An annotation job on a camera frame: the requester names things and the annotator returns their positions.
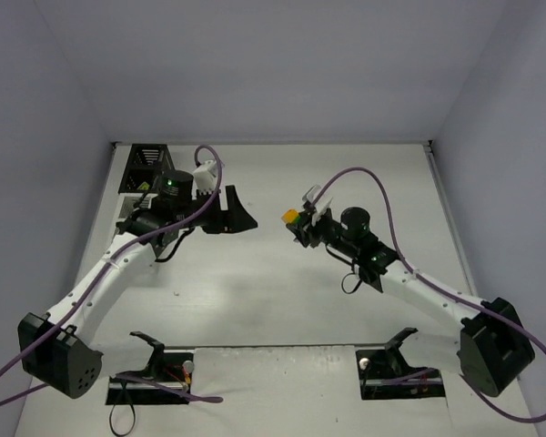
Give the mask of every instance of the white tabletop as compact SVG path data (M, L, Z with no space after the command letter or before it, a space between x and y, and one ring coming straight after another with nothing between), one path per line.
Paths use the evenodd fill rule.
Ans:
M171 150L180 168L192 169L192 147ZM451 287L470 292L421 145L223 146L217 151L225 162L225 183L237 187L259 228L232 236L195 232L173 262L124 293L97 338L121 339L141 330L168 346L210 347L197 351L193 392L220 393L226 401L137 407L134 436L536 435L533 427L508 422L474 400L455 375L443 375L447 400L361 401L353 348L340 345L382 343L407 326L431 332L440 327L371 288L344 295L339 283L347 268L321 248L293 243L280 221L287 209L300 207L312 185L325 184L345 167L369 167L389 193L407 257ZM112 235L128 152L128 147L117 149L82 273ZM390 245L383 200L370 177L345 176L330 192L336 216L349 206L366 208L372 230ZM266 348L220 349L234 346ZM105 392L106 382L100 381L76 401L53 390L29 397L17 437L110 435ZM517 384L498 403L528 414Z

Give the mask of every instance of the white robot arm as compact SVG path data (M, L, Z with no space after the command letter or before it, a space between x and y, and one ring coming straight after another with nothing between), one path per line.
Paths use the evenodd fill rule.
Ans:
M22 359L26 372L71 398L85 394L98 378L122 371L146 371L154 376L163 365L164 345L160 341L131 332L117 342L101 344L95 341L96 332L133 279L150 269L178 238L178 222L186 219L186 228L199 227L207 234L233 234L257 227L241 206L234 186L225 188L227 210L221 209L218 194L208 204L217 185L216 167L216 161L210 160L193 174L166 170L150 208L136 208L117 223L119 232L106 253L76 287L45 315L29 313L23 318L18 325L21 351L60 325L55 335ZM192 197L193 183L196 198Z
M489 396L498 396L534 359L530 341L488 314L453 299L485 310L521 326L516 310L503 299L486 302L452 291L427 275L413 270L399 253L370 231L370 215L363 208L347 208L340 221L332 218L331 199L314 196L319 186L303 198L303 210L290 209L282 219L303 247L326 246L330 256L347 264L351 274L375 290L407 302L443 328L444 335L428 335L410 329L397 348L412 367L430 367L464 376L468 383ZM428 285L446 290L445 295Z

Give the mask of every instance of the white wall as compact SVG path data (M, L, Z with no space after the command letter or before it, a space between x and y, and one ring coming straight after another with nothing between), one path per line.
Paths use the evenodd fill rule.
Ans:
M25 314L72 285L110 155L33 2L0 0L0 367ZM17 366L0 400L29 382ZM22 405L0 409L0 437L14 434Z
M36 3L113 139L252 144L432 139L506 0Z
M434 150L480 294L546 341L546 1L509 2ZM546 359L522 381L545 412Z

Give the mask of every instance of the small yellow block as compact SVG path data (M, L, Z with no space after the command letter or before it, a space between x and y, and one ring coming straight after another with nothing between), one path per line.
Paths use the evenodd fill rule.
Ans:
M293 223L299 218L299 213L295 209L290 209L288 212L283 214L281 219L286 223Z

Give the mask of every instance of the black basket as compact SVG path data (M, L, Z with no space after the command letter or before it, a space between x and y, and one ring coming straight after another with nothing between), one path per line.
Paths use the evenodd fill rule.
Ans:
M119 193L143 193L164 170L174 168L166 144L132 144Z

